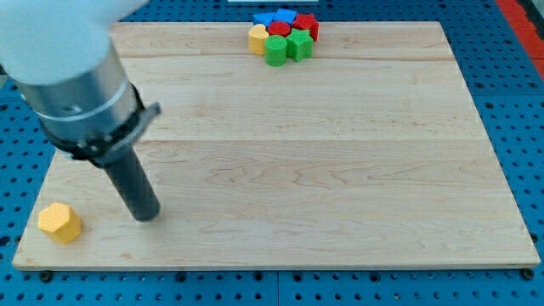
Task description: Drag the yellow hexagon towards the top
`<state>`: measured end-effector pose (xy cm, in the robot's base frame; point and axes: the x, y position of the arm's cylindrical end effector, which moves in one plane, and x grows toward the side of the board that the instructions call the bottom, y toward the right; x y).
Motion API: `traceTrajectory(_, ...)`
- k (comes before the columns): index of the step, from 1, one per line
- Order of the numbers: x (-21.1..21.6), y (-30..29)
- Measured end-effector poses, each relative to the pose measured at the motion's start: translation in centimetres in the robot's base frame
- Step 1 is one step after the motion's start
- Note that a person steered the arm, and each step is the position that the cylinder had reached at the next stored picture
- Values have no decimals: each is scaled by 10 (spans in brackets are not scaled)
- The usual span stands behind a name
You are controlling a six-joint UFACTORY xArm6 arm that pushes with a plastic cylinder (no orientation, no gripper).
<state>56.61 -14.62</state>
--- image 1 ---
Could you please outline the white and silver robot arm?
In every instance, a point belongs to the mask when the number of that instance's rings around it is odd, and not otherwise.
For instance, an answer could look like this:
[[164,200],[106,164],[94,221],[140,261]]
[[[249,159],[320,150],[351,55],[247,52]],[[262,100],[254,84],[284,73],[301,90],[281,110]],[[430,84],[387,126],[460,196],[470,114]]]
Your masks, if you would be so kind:
[[103,167],[131,155],[160,113],[144,107],[110,29],[146,0],[3,1],[1,65],[49,141]]

